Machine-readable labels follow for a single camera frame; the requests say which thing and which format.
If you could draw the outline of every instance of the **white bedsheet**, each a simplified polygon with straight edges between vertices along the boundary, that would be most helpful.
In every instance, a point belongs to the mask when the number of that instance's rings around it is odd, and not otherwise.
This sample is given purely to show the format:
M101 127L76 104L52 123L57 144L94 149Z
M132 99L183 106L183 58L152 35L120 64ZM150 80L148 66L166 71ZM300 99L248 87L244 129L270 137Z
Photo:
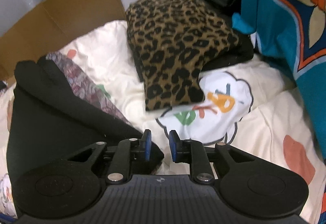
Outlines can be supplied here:
M193 109L211 105L206 99L198 105L146 112L144 87L134 67L126 29L125 21L107 23L68 44L61 52L72 57L96 84L103 84L112 102L132 125L140 131L152 131L153 141L165 154L157 173L189 173L188 165L172 162L167 140L169 130L176 129L182 138L205 143L222 140L300 174L309 183L309 198L301 217L317 224L326 167L315 150L311 122L294 84L255 56L248 63L201 74L200 85L206 98L211 93L210 101L215 102L210 109ZM2 108L1 114L3 131L7 120ZM5 149L9 133L1 136ZM6 163L3 152L1 164ZM6 167L0 167L1 175L6 172Z

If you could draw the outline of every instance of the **cardboard box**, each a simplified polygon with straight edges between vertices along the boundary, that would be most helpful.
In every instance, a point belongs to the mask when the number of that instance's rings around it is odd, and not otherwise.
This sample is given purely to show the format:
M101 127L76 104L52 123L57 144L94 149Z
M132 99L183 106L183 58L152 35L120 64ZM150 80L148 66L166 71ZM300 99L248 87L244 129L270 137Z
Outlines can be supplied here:
M13 77L18 61L37 61L107 22L125 19L121 0L46 0L0 38L0 80Z

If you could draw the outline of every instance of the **teal fabric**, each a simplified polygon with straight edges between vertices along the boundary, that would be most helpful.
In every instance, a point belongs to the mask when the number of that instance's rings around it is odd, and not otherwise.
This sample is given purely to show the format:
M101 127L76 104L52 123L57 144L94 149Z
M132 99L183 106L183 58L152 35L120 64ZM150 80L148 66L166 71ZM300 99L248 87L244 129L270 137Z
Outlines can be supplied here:
M257 32L263 55L284 59L292 72L326 158L326 0L242 0L233 27Z

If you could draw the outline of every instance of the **metal screw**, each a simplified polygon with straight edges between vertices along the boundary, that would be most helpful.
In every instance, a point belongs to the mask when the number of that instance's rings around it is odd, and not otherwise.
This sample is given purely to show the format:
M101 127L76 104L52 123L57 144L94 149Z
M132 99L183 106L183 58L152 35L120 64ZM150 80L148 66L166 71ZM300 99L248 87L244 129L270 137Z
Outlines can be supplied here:
M197 175L197 179L204 183L209 183L214 177L209 173L200 173Z
M119 182L123 179L123 175L121 173L111 173L108 175L108 179L112 182Z

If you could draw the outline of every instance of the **leopard print fabric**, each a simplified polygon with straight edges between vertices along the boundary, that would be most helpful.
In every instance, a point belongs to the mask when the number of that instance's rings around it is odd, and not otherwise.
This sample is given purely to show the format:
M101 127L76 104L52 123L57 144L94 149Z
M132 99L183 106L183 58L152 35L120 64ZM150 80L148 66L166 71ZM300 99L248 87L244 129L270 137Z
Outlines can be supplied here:
M203 65L239 44L202 0L139 0L128 8L127 24L144 78L146 110L202 102Z

